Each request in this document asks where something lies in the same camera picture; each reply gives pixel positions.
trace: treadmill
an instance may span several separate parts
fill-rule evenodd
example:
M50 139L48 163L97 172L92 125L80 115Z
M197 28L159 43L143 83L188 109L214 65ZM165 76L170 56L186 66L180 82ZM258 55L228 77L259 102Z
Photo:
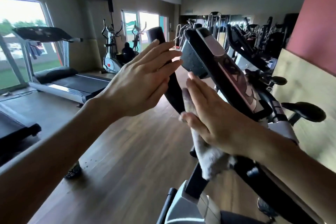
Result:
M0 103L0 152L41 131L39 124L28 120Z
M94 75L80 74L67 64L69 43L82 42L82 38L73 38L65 31L55 27L14 28L13 33L21 42L26 63L29 86L39 91L54 94L84 104L98 95L111 81ZM38 47L42 43L62 42L63 66L34 73L31 57L38 58Z

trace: red wall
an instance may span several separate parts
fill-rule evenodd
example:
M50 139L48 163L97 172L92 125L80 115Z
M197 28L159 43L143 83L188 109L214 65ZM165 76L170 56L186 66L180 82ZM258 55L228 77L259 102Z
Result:
M336 75L336 0L305 0L287 50Z

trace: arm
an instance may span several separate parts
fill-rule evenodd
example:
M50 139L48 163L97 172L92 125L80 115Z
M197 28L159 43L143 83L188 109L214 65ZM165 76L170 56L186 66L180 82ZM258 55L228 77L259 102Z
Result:
M246 156L266 166L326 223L336 223L335 173L287 138L238 112L193 74L189 77L187 88L199 116L182 113L190 127L224 152Z
M27 223L73 163L111 123L157 104L168 88L169 76L181 65L181 61L164 65L181 52L168 51L172 42L158 44L154 41L124 65L105 90L53 136L0 168L2 223Z

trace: forearm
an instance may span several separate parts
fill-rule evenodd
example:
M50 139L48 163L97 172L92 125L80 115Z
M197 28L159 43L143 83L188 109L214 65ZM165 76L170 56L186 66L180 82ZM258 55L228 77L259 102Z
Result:
M336 223L336 174L309 157L291 141L281 136L274 136L271 141L269 154L257 161L286 184L326 223Z
M0 219L27 223L70 167L111 124L94 115L93 99L50 138L40 141L0 168Z

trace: finger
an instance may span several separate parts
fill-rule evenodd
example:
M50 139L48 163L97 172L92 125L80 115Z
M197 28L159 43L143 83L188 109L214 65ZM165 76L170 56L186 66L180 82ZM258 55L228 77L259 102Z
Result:
M175 57L180 57L182 55L181 51L166 51L161 53L158 57L146 64L149 71L154 72L160 69L168 61L172 60Z
M155 77L157 77L158 79L169 77L172 73L176 71L176 69L179 68L180 65L182 65L182 63L182 60L175 60L171 63L168 63L167 65L164 65L159 70L154 72Z
M148 98L147 103L149 108L155 107L163 94L166 93L168 89L168 82L169 78L165 78L158 88L153 92L153 94L151 94L151 96Z
M159 45L160 41L158 39L155 39L152 43L150 43L142 52L139 53L130 63L135 63L143 56L145 56L149 51L151 51L154 47L157 47Z
M207 100L213 99L216 95L216 91L209 87L204 81L202 81L198 76L194 75L192 72L188 73L189 78L195 82L199 90L203 93Z
M193 113L183 112L181 113L181 118L188 123L189 127L195 129L203 139L207 140L210 137L208 128Z
M165 42L162 43L153 49L151 49L145 56L143 56L140 60L137 61L139 65L145 64L153 59L155 59L157 56L159 56L161 53L168 51L170 48L174 47L174 42Z
M192 102L195 105L196 111L199 112L199 109L207 104L207 99L205 98L199 87L196 85L196 83L189 78L187 79L187 88L190 93Z

